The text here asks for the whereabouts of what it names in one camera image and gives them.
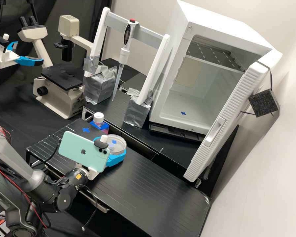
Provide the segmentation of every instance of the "electronic pipette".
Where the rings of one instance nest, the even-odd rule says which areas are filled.
[[[135,21],[134,19],[130,19],[127,22],[127,26],[125,28],[124,46],[123,46],[123,48],[121,48],[121,52],[119,54],[119,61],[118,61],[119,62],[119,68],[118,68],[118,73],[117,73],[115,86],[114,86],[114,90],[113,90],[112,101],[114,100],[115,95],[116,95],[116,91],[117,91],[117,88],[118,88],[118,83],[119,83],[119,81],[121,79],[123,67],[127,63],[127,60],[128,60],[128,56],[129,56],[129,53],[130,53],[129,48],[130,48],[130,45],[131,45],[134,29],[135,29],[137,24],[139,24],[139,22]]]

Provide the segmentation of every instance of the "petri dish lid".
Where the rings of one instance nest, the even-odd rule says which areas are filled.
[[[126,141],[118,135],[109,134],[107,144],[109,145],[110,154],[118,155],[126,149]]]

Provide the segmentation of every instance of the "open incubator door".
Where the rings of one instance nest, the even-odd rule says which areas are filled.
[[[258,61],[272,70],[281,57],[282,53],[272,49],[258,59]],[[215,159],[217,153],[241,118],[241,111],[248,107],[249,96],[256,91],[259,83],[267,73],[268,68],[258,62],[254,62],[243,74],[191,160],[184,174],[187,180],[194,182],[204,169]]]

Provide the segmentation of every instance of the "microscope focus knob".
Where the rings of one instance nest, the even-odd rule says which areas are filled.
[[[39,88],[37,88],[37,94],[39,96],[46,95],[46,94],[48,94],[48,89],[46,87],[39,87]]]

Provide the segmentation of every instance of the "smartphone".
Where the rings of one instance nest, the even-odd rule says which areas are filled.
[[[70,131],[63,134],[58,153],[97,172],[103,172],[110,150],[100,149],[93,141]]]

